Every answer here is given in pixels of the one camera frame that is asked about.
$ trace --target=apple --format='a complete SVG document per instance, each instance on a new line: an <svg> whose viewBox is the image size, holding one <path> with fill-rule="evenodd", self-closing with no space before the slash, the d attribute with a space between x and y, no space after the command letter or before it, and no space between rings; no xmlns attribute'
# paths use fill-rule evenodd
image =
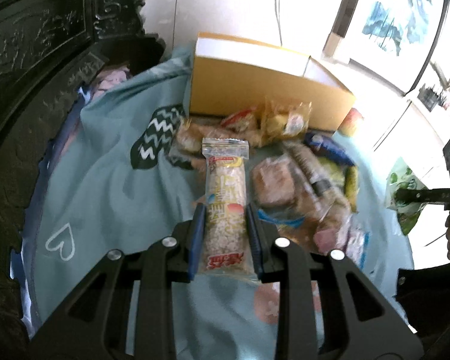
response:
<svg viewBox="0 0 450 360"><path fill-rule="evenodd" d="M346 137L353 137L364 121L364 117L356 108L350 109L342 124L338 127L338 132Z"/></svg>

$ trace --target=red label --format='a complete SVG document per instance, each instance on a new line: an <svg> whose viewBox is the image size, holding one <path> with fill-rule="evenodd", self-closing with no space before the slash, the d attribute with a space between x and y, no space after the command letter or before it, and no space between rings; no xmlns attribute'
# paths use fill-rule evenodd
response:
<svg viewBox="0 0 450 360"><path fill-rule="evenodd" d="M236 123L240 119L243 119L248 114L251 114L253 112L253 109L246 109L240 112L237 112L235 114L231 114L230 116L226 117L222 122L220 123L221 126L227 127L231 124Z"/></svg>
<svg viewBox="0 0 450 360"><path fill-rule="evenodd" d="M227 161L232 163L235 161L235 157L210 157L208 159L208 164L211 166L218 161Z"/></svg>
<svg viewBox="0 0 450 360"><path fill-rule="evenodd" d="M209 256L207 269L212 270L216 268L221 268L223 266L224 267L232 266L233 264L240 264L242 261L243 261L243 252Z"/></svg>

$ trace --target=black gripper frame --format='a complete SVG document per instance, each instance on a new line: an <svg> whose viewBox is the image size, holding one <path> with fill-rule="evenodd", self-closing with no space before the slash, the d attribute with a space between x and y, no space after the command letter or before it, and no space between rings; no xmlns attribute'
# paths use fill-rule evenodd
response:
<svg viewBox="0 0 450 360"><path fill-rule="evenodd" d="M31 358L175 360L171 283L198 270L205 224L199 204L191 221L143 252L113 251L80 281L30 343ZM280 282L275 360L418 360L420 340L344 254L279 247L276 226L246 209L253 265L262 283ZM133 282L139 280L134 355L125 353ZM318 347L311 281L318 282L325 339Z"/></svg>

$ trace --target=packaged bread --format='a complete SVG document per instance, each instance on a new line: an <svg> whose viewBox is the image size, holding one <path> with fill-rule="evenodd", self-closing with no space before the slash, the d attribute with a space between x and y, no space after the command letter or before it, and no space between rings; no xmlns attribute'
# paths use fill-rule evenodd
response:
<svg viewBox="0 0 450 360"><path fill-rule="evenodd" d="M283 105L268 100L260 121L267 142L285 140L303 135L308 129L311 104Z"/></svg>
<svg viewBox="0 0 450 360"><path fill-rule="evenodd" d="M291 226L279 226L278 234L281 237L286 237L293 241L297 245L301 246L304 250L310 253L318 254L318 248L313 240L315 235L317 224L305 220L303 224L297 228Z"/></svg>
<svg viewBox="0 0 450 360"><path fill-rule="evenodd" d="M319 220L313 240L319 252L327 254L332 249L341 249L347 241L350 226L350 204L343 193L330 181L313 152L300 142L283 143L289 155L310 182L322 205L323 217Z"/></svg>
<svg viewBox="0 0 450 360"><path fill-rule="evenodd" d="M182 119L175 140L181 149L190 153L200 153L203 138L246 140L250 146L262 147L263 139L260 130L249 130L235 133L221 126L209 126Z"/></svg>
<svg viewBox="0 0 450 360"><path fill-rule="evenodd" d="M320 202L310 182L294 161L290 161L289 167L295 180L295 211L305 216L308 222L318 223L328 209Z"/></svg>
<svg viewBox="0 0 450 360"><path fill-rule="evenodd" d="M204 138L207 159L207 213L199 271L214 275L253 275L245 205L245 166L248 143Z"/></svg>
<svg viewBox="0 0 450 360"><path fill-rule="evenodd" d="M288 156L266 158L252 170L253 188L258 204L276 207L292 204L295 185Z"/></svg>
<svg viewBox="0 0 450 360"><path fill-rule="evenodd" d="M256 107L235 112L234 114L231 114L230 116L222 120L220 126L228 128L229 130L232 130L236 133L258 130L256 113Z"/></svg>

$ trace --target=blue snack package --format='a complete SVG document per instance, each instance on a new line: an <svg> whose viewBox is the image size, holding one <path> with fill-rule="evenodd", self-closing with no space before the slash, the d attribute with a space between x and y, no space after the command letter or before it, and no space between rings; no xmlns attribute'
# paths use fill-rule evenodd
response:
<svg viewBox="0 0 450 360"><path fill-rule="evenodd" d="M307 132L303 143L319 157L325 157L336 164L353 167L355 164L343 147L332 138L316 132Z"/></svg>

